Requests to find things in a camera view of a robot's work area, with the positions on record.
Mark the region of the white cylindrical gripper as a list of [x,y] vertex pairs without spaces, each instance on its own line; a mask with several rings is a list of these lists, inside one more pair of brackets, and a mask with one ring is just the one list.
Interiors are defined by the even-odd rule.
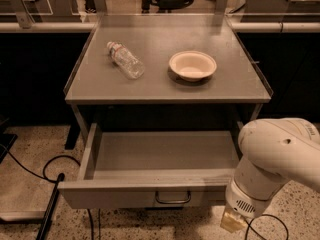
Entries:
[[244,217],[260,217],[287,182],[242,157],[226,187],[226,201],[231,208],[224,209],[220,227],[229,233],[244,229]]

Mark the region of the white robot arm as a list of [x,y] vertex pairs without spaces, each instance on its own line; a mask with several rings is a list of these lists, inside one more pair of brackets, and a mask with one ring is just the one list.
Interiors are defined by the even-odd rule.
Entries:
[[242,158],[226,187],[220,226],[234,233],[263,215],[291,180],[320,191],[320,134],[301,118],[257,119],[239,132]]

